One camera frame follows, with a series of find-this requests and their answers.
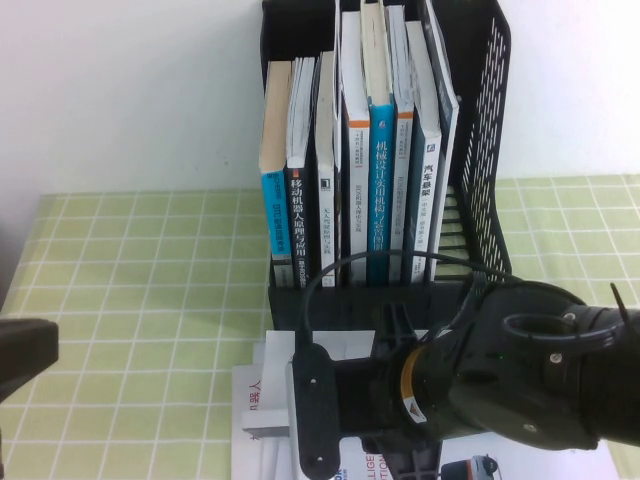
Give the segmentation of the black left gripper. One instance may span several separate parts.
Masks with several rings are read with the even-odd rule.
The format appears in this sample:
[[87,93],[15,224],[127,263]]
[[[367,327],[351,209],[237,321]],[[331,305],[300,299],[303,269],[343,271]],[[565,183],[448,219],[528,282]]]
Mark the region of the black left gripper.
[[1,321],[1,399],[59,359],[59,328],[45,319]]

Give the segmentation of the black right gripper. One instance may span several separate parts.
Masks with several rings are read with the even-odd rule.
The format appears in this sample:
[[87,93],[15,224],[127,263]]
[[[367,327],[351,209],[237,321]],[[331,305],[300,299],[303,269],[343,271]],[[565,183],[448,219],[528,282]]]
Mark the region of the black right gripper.
[[386,440],[393,479],[436,480],[450,436],[450,342],[420,342],[404,303],[382,305],[368,358],[335,366],[340,425],[349,436]]

